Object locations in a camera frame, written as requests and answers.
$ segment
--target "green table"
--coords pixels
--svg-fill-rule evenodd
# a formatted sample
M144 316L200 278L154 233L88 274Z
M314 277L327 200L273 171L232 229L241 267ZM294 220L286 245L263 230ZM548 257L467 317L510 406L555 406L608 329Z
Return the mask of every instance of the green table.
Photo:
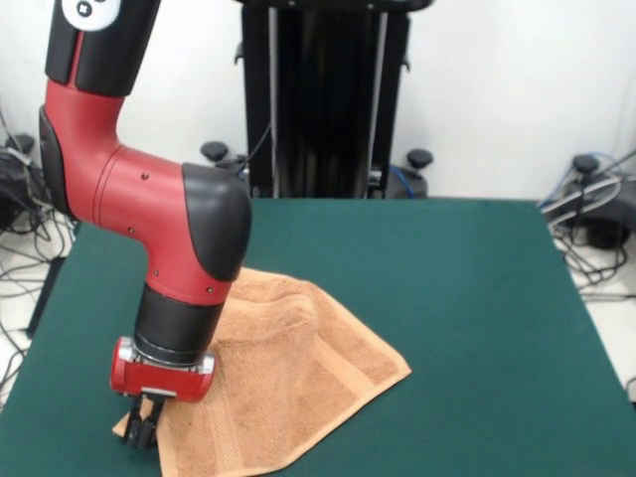
M531 204L259 201L246 264L314 281L413 368L283 473L636 475L636 416ZM144 271L138 244L82 230L0 416L0 476L159 474L109 433Z

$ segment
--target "orange towel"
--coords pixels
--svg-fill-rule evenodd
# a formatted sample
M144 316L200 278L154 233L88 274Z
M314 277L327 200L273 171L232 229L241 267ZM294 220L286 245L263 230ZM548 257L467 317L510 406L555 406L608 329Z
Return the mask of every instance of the orange towel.
M211 349L217 368L207 396L167 403L159 422L165 477L281 469L410 374L393 348L317 286L249 269Z

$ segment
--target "red robot arm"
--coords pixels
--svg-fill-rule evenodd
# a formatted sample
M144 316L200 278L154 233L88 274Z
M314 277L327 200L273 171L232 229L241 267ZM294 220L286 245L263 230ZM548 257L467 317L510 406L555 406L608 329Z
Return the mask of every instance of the red robot arm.
M246 251L249 197L225 171L119 142L117 118L160 0L108 1L118 2L114 21L89 31L68 12L97 15L104 2L56 1L41 110L45 177L60 211L137 239L148 253L135 333L117 343L112 387L157 401L198 400L212 381L208 346ZM134 425L131 432L141 432Z

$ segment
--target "white wall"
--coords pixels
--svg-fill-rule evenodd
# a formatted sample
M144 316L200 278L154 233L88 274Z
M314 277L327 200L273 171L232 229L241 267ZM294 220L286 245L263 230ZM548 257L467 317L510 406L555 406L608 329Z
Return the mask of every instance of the white wall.
M37 130L52 3L0 0L0 99L16 131ZM178 161L214 138L245 148L239 8L163 1L124 141ZM434 195L538 198L573 154L636 145L632 0L437 0L413 15L409 55L394 156L431 149Z

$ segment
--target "floor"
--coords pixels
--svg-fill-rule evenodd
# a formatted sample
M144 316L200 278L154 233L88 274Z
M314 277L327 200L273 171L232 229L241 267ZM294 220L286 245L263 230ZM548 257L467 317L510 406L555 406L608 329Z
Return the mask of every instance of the floor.
M37 241L33 234L0 236L0 324L15 345L25 350L25 353L28 353L31 340L24 330L29 326L49 270L46 260L66 256L72 246L72 236L63 216L55 216L55 220L57 224L54 224L53 218L45 221L40 228L42 237L38 237ZM26 224L18 222L16 229L24 226ZM22 354L1 332L0 383L4 382L3 377L9 377L19 369L22 359ZM0 406L6 402L16 377L0 388Z
M9 336L22 350L30 346L30 341L24 333L29 325L31 315L40 294L46 277L48 266L45 263L38 264L39 257L52 258L60 254L66 255L71 247L71 237L68 230L61 228L59 234L51 221L47 222L47 230L51 241L38 240L38 249L34 247L33 236L0 236L0 266L3 270L13 269L24 265L36 265L4 275L0 271L0 320L8 331ZM6 248L18 250L31 257L19 256ZM633 257L620 270L614 279L587 292L627 293L636 290L636 238L631 239L626 248L629 256ZM593 249L579 251L595 265L611 265L615 256L612 252L602 252ZM10 281L9 278L21 280L21 284ZM614 366L616 375L625 387L630 380L636 377L636 300L621 302L587 303L589 313L596 324L596 328L605 345L605 349ZM7 339L6 335L0 336L0 382L8 365L11 368L7 376L13 374L21 365L21 354ZM15 378L0 389L0 406L6 401ZM632 400L636 401L636 382L628 390Z

